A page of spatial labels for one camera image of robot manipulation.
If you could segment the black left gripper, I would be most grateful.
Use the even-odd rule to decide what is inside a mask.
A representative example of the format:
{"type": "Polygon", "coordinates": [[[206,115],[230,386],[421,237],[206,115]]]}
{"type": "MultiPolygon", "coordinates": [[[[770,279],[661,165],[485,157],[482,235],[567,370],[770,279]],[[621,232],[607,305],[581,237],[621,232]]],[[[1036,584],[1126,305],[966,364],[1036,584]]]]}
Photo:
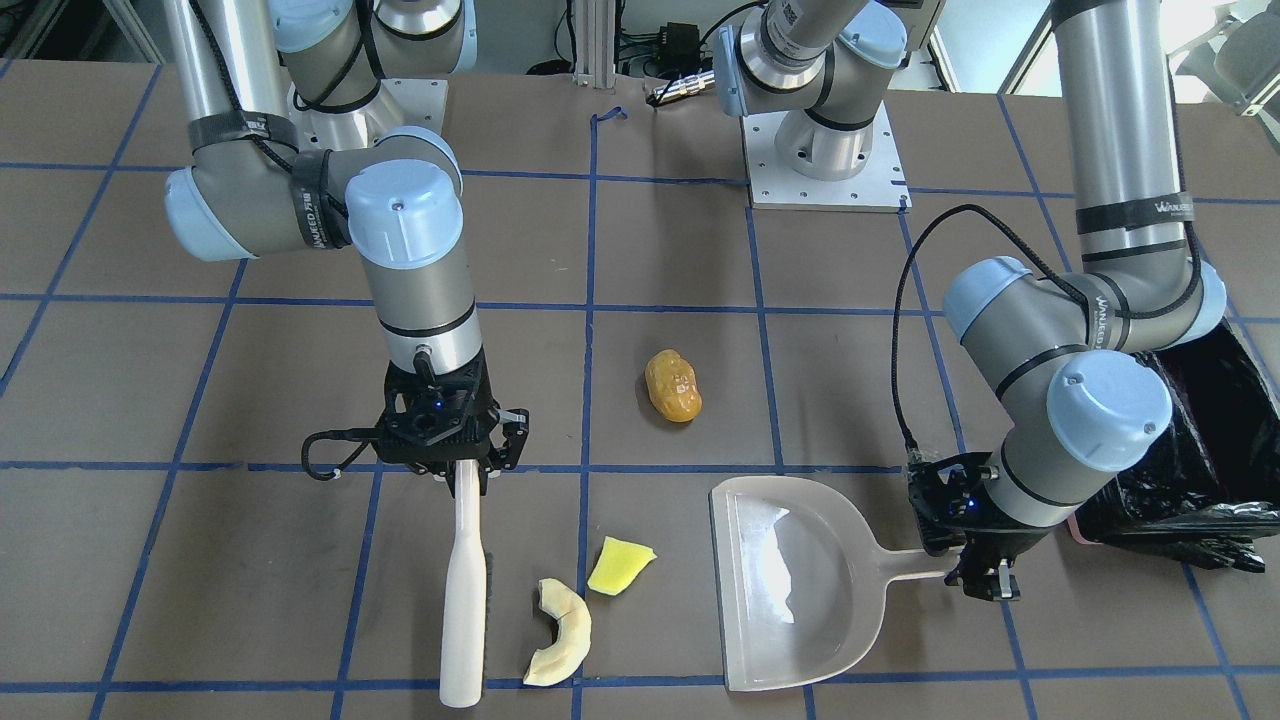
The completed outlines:
{"type": "Polygon", "coordinates": [[[1021,597],[1012,573],[1025,552],[1061,521],[1061,509],[1042,503],[1015,482],[1002,451],[931,459],[906,451],[908,493],[924,548],[933,556],[963,547],[945,584],[975,600],[1021,597]]]}

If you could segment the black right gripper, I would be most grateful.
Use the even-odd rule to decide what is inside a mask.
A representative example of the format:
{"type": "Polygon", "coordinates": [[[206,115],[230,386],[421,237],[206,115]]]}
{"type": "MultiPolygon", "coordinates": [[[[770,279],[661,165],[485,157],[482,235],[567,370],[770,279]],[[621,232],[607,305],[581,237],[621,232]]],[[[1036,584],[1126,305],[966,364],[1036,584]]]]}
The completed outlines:
{"type": "Polygon", "coordinates": [[[384,378],[385,407],[376,423],[376,455],[419,474],[476,460],[484,473],[515,470],[529,439],[530,411],[500,409],[492,395],[485,352],[429,383],[390,363],[384,378]],[[503,445],[492,442],[499,427],[503,445]]]}

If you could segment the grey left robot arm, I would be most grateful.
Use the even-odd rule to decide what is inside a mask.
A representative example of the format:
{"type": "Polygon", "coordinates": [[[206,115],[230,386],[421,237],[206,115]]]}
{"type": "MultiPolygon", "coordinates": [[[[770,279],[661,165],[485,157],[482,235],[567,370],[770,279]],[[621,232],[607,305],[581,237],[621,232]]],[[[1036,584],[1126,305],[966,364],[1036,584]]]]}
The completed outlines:
{"type": "MultiPolygon", "coordinates": [[[[946,577],[972,597],[1016,598],[1011,569],[1053,527],[1134,466],[1172,400],[1135,360],[1211,332],[1226,291],[1190,236],[1157,1],[1052,1],[1082,269],[1029,252],[961,272],[943,313],[1012,420],[956,489],[934,470],[913,491],[929,553],[960,544],[946,577]]],[[[849,181],[864,169],[891,76],[908,55],[899,15],[873,1],[768,1],[712,44],[726,114],[782,113],[781,163],[849,181]]]]}

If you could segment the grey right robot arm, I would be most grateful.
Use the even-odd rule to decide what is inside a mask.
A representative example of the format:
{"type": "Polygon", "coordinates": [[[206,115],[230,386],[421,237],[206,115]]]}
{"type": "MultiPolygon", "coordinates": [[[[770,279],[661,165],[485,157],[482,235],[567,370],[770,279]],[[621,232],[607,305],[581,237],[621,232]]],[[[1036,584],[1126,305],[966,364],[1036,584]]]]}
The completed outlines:
{"type": "Polygon", "coordinates": [[[193,163],[170,174],[177,238],[205,261],[353,247],[389,348],[383,409],[323,441],[453,482],[518,464],[529,413],[492,395],[466,255],[465,182],[394,79],[468,69],[471,1],[168,1],[193,163]]]}

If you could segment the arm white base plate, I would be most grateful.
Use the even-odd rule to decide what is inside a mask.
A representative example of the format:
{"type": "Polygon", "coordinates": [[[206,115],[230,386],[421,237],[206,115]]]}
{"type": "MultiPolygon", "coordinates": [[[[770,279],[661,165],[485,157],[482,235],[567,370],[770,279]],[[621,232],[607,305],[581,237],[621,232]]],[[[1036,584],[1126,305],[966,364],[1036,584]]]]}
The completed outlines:
{"type": "Polygon", "coordinates": [[[850,132],[800,110],[744,117],[741,124],[755,209],[896,213],[913,205],[886,106],[850,132]]]}
{"type": "Polygon", "coordinates": [[[303,149],[365,149],[402,126],[442,135],[448,87],[447,79],[384,79],[379,95],[365,108],[330,114],[301,110],[291,86],[287,109],[303,149]]]}

